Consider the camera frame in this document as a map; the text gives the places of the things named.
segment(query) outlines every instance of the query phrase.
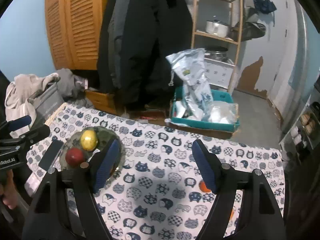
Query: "cat print tablecloth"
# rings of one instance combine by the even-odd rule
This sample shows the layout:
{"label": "cat print tablecloth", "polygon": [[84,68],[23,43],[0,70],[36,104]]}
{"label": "cat print tablecloth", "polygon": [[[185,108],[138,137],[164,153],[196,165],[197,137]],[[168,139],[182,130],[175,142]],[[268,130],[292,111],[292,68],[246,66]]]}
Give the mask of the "cat print tablecloth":
{"label": "cat print tablecloth", "polygon": [[[222,163],[266,176],[281,212],[284,207],[284,172],[276,149],[249,147],[159,125],[143,124],[112,114],[67,105],[50,124],[50,136],[27,154],[28,165],[39,181],[45,171],[38,167],[52,140],[68,140],[76,131],[103,126],[116,132],[125,147],[125,163],[111,181],[95,194],[98,208],[115,239],[190,240],[199,233],[215,195],[199,189],[201,174],[192,156],[192,142],[201,139]],[[55,167],[59,170],[59,160]],[[77,214],[73,191],[68,204]],[[234,202],[234,216],[226,235],[233,233],[241,206],[242,191]]]}

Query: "teal basket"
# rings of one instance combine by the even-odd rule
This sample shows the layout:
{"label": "teal basket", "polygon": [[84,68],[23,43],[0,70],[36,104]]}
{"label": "teal basket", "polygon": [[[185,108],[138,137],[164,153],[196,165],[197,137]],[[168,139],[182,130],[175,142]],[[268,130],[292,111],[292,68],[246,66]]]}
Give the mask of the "teal basket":
{"label": "teal basket", "polygon": [[[233,99],[231,95],[227,92],[218,91],[218,90],[211,90],[213,100],[214,101],[223,101],[227,103],[233,103]],[[215,123],[215,122],[203,122],[203,121],[195,121],[195,120],[188,120],[185,118],[177,118],[174,117],[174,113],[176,112],[176,100],[177,98],[183,98],[183,90],[182,87],[178,87],[174,94],[174,101],[172,106],[171,112],[171,122],[173,123],[181,123],[186,124],[193,128],[200,128],[200,129],[207,129],[207,130],[218,130],[218,131],[225,131],[225,132],[235,132],[238,127],[240,126],[239,120],[235,124],[225,124],[225,123]]]}

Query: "smartphone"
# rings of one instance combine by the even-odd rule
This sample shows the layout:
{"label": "smartphone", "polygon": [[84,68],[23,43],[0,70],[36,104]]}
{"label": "smartphone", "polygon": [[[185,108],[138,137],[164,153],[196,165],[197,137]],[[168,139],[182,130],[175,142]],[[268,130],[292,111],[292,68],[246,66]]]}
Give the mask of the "smartphone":
{"label": "smartphone", "polygon": [[48,171],[53,161],[56,160],[56,157],[60,152],[62,146],[63,146],[62,141],[60,140],[52,141],[47,151],[44,153],[44,156],[42,157],[41,161],[39,162],[39,167],[44,169],[45,171]]}

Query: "gray floor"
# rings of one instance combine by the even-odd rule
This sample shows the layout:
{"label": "gray floor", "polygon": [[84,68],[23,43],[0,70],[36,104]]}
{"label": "gray floor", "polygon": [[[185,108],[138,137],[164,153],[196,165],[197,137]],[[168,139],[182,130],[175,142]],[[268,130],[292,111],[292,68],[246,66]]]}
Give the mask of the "gray floor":
{"label": "gray floor", "polygon": [[234,91],[232,97],[239,104],[240,127],[229,140],[279,149],[280,121],[268,102],[239,91]]}

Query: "wooden wardrobe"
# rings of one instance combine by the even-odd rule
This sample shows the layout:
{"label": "wooden wardrobe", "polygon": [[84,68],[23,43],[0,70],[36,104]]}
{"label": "wooden wardrobe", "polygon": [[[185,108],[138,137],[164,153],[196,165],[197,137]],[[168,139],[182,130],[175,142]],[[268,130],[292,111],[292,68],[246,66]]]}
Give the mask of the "wooden wardrobe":
{"label": "wooden wardrobe", "polygon": [[[97,70],[107,0],[45,0],[45,20],[56,69]],[[115,113],[113,96],[87,91],[96,108]]]}

